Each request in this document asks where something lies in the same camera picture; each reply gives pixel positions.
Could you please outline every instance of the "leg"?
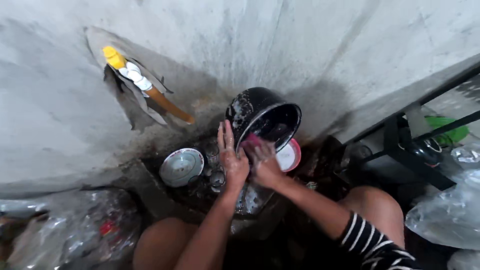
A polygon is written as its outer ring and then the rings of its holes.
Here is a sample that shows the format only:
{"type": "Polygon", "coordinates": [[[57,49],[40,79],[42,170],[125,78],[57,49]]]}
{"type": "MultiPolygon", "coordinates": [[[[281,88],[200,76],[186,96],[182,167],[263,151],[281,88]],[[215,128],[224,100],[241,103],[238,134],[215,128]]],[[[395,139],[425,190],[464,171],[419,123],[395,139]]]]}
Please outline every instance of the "leg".
{"type": "Polygon", "coordinates": [[[396,245],[405,248],[402,209],[386,192],[371,186],[359,186],[339,204],[356,212],[396,245]]]}
{"type": "Polygon", "coordinates": [[[133,269],[173,269],[197,228],[176,218],[167,218],[148,227],[135,248],[133,269]]]}

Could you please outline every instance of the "cooking pot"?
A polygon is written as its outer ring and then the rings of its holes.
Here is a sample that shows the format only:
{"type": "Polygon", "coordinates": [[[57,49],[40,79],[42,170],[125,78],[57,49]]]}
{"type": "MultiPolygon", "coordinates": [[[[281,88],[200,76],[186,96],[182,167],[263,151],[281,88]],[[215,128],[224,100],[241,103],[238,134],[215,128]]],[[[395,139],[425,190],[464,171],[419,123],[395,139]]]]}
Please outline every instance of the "cooking pot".
{"type": "Polygon", "coordinates": [[[253,87],[233,99],[225,119],[232,125],[236,152],[249,133],[275,142],[278,152],[297,132],[301,110],[297,104],[283,100],[267,88],[253,87]]]}

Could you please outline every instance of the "black metal rack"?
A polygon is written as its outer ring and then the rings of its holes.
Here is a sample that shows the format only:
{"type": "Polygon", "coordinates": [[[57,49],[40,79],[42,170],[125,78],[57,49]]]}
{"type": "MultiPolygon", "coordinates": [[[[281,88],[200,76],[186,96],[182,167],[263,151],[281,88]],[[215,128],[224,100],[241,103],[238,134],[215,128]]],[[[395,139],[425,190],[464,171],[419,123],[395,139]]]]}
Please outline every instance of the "black metal rack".
{"type": "Polygon", "coordinates": [[[420,100],[413,102],[404,109],[390,115],[383,121],[377,123],[376,125],[372,126],[371,128],[367,129],[366,131],[362,132],[355,138],[345,143],[345,145],[348,145],[350,143],[358,142],[363,138],[373,134],[374,132],[377,132],[378,130],[384,128],[384,149],[378,153],[375,153],[369,157],[360,160],[359,162],[357,162],[356,165],[361,165],[379,157],[388,155],[395,161],[401,163],[402,165],[419,175],[425,181],[429,182],[440,190],[445,190],[449,187],[454,186],[455,182],[443,175],[440,171],[425,164],[425,161],[422,158],[404,150],[399,145],[398,122],[400,118],[403,118],[406,115],[408,125],[412,133],[412,136],[410,136],[408,140],[410,140],[411,142],[422,142],[437,135],[466,125],[468,123],[479,120],[480,111],[477,111],[450,124],[430,131],[425,129],[426,122],[423,114],[421,114],[420,112],[421,106],[425,103],[444,94],[450,89],[466,82],[467,80],[475,77],[478,74],[480,74],[480,63],[477,63],[472,67],[466,69],[464,72],[461,72],[460,74],[454,76],[448,82],[444,83],[433,92],[422,97],[420,100]]]}

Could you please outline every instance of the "red object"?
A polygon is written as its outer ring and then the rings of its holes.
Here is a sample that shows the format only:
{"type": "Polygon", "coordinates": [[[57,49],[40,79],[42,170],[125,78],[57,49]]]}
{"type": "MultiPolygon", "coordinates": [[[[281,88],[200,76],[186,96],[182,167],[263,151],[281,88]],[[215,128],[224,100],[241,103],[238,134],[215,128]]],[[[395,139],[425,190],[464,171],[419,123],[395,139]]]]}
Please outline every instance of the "red object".
{"type": "Polygon", "coordinates": [[[111,220],[106,220],[105,222],[103,222],[103,224],[100,226],[100,234],[102,236],[105,236],[106,234],[110,233],[110,232],[115,232],[118,230],[117,226],[115,225],[115,223],[111,220]]]}
{"type": "Polygon", "coordinates": [[[290,168],[284,172],[289,172],[294,168],[296,168],[299,165],[300,159],[301,159],[300,145],[298,144],[297,140],[292,138],[288,143],[292,146],[293,151],[295,152],[295,161],[293,162],[293,165],[290,166],[290,168]]]}
{"type": "Polygon", "coordinates": [[[248,134],[248,136],[245,138],[245,140],[240,143],[240,147],[245,147],[248,143],[251,143],[254,146],[260,146],[261,145],[261,141],[260,141],[259,136],[255,135],[253,133],[248,134]]]}

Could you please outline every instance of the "pink sponge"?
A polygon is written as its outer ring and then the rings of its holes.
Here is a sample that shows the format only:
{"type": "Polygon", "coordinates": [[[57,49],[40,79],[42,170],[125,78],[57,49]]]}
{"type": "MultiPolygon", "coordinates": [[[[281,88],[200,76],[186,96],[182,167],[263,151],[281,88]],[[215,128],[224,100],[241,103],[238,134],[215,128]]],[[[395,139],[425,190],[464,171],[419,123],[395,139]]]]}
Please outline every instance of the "pink sponge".
{"type": "Polygon", "coordinates": [[[247,138],[240,143],[240,147],[245,148],[245,146],[247,146],[248,143],[252,144],[254,147],[260,146],[262,144],[260,142],[260,137],[253,133],[248,134],[247,138]]]}

